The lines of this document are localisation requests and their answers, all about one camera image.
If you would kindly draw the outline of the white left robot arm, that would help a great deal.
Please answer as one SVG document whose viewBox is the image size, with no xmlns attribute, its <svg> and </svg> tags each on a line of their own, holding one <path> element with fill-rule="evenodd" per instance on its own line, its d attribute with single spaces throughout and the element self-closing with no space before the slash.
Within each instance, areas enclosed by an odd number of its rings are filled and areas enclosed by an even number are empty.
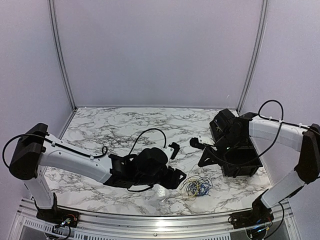
<svg viewBox="0 0 320 240">
<path fill-rule="evenodd" d="M 3 147 L 3 156 L 13 141 L 17 143 L 10 162 L 5 166 L 12 176 L 24 182 L 36 207 L 43 210 L 53 223 L 60 222 L 64 215 L 43 176 L 43 167 L 62 169 L 105 186 L 123 189 L 146 186 L 149 190 L 160 185 L 167 190 L 175 190 L 187 176 L 169 165 L 180 150 L 175 142 L 163 148 L 145 148 L 138 154 L 125 156 L 108 153 L 108 148 L 103 146 L 102 153 L 97 154 L 58 139 L 48 132 L 44 123 L 38 123 L 26 133 L 8 140 Z"/>
</svg>

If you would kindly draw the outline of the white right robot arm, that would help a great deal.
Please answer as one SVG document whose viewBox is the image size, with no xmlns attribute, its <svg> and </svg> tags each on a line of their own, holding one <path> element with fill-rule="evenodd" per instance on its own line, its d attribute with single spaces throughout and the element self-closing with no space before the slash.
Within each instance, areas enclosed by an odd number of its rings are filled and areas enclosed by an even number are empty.
<svg viewBox="0 0 320 240">
<path fill-rule="evenodd" d="M 237 114 L 234 106 L 226 101 L 208 107 L 213 110 L 210 120 L 222 109 L 231 109 Z M 283 101 L 286 110 L 285 119 L 289 122 L 303 122 L 304 124 L 320 124 L 320 98 L 301 99 L 301 101 Z M 208 170 L 208 176 L 213 179 L 213 189 L 210 196 L 197 197 L 192 203 L 193 211 L 198 214 L 222 213 L 240 211 L 250 208 L 252 202 L 267 188 L 273 187 L 298 163 L 299 153 L 294 149 L 276 143 L 261 157 L 263 167 L 260 167 L 252 176 L 239 176 L 236 178 L 222 175 L 219 166 L 204 167 L 202 172 Z"/>
</svg>

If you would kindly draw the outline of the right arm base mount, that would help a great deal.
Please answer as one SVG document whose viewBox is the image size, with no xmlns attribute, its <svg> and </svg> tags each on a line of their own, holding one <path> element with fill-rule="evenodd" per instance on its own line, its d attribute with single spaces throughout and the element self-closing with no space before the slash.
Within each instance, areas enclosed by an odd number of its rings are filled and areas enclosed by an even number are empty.
<svg viewBox="0 0 320 240">
<path fill-rule="evenodd" d="M 234 229 L 248 228 L 256 225 L 261 225 L 274 220 L 273 212 L 268 212 L 265 215 L 255 214 L 253 210 L 239 211 L 232 213 L 228 222 Z"/>
</svg>

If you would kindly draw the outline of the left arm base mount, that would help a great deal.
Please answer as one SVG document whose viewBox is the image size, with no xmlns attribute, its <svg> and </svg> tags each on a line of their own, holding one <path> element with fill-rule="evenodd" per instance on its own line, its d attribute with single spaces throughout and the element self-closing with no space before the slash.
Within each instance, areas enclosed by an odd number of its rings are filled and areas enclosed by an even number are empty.
<svg viewBox="0 0 320 240">
<path fill-rule="evenodd" d="M 63 221 L 70 219 L 67 223 L 71 228 L 76 228 L 78 225 L 80 213 L 78 211 L 57 208 L 54 209 L 38 209 L 36 218 L 53 223 L 55 225 L 60 225 Z"/>
</svg>

